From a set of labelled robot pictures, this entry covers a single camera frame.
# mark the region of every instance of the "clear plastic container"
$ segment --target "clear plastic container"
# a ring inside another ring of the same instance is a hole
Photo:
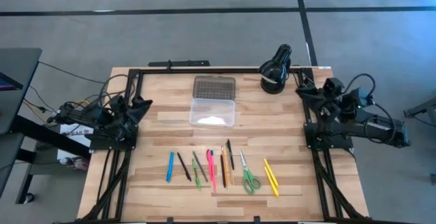
[[[232,100],[192,99],[189,122],[192,125],[234,125],[235,103]]]

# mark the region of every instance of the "green pen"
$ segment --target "green pen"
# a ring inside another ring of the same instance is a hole
[[[197,184],[197,188],[198,190],[201,190],[202,185],[200,184],[200,179],[198,178],[197,175],[197,166],[196,166],[196,162],[192,159],[192,167],[193,167],[193,171],[196,174],[196,184]]]

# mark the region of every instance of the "green scissors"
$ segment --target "green scissors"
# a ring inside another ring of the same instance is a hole
[[[259,178],[254,176],[248,169],[247,162],[245,161],[245,157],[242,151],[240,152],[240,159],[243,161],[243,168],[244,168],[244,177],[243,177],[244,189],[248,194],[254,194],[255,190],[260,189],[262,183],[260,182]]]

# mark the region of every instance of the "yellow marker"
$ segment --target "yellow marker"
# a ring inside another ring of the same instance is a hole
[[[274,196],[278,197],[279,192],[275,188],[275,184],[274,184],[273,180],[271,179],[270,173],[268,172],[268,169],[266,169],[266,167],[264,167],[264,169],[265,169],[266,175],[268,176],[268,180],[270,181],[272,191],[274,191]]]
[[[264,162],[265,162],[266,168],[268,169],[268,171],[269,171],[270,174],[271,174],[271,178],[272,178],[272,181],[274,182],[275,187],[279,187],[279,183],[278,183],[277,180],[275,179],[275,176],[274,176],[274,174],[273,174],[273,171],[271,170],[270,165],[268,164],[267,160],[264,159]]]

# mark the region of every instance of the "wooden tabletop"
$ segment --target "wooden tabletop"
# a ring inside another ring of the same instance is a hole
[[[127,74],[128,70],[115,67],[111,76]],[[330,68],[314,67],[313,73],[318,86],[332,76]],[[286,82],[282,93],[269,95],[260,87],[259,74],[219,75],[236,79],[235,125],[211,127],[189,123],[195,76],[144,76],[141,93],[143,98],[152,99],[153,105],[140,122],[137,146],[131,154],[122,221],[166,221],[167,217],[174,217],[174,221],[252,221],[256,215],[263,221],[321,221],[312,155],[302,128],[305,114],[302,101],[295,93],[294,79],[291,77]],[[108,92],[124,90],[125,83],[125,78],[113,79]],[[195,181],[187,180],[177,157],[174,157],[171,182],[166,182],[171,151],[181,154],[191,176],[195,151],[208,174],[206,150],[214,150],[219,156],[227,139],[234,153],[234,185],[223,188],[219,157],[215,157],[216,191],[198,172],[202,185],[199,191]],[[262,181],[262,188],[255,195],[247,195],[243,189],[240,150],[253,175]],[[330,151],[338,187],[358,212],[368,215],[353,157],[342,149]],[[106,151],[92,155],[79,218],[95,204],[105,157]],[[263,158],[268,159],[277,177],[280,197],[273,194]],[[331,194],[326,189],[330,215],[334,216]],[[110,217],[114,216],[115,200],[113,197]]]

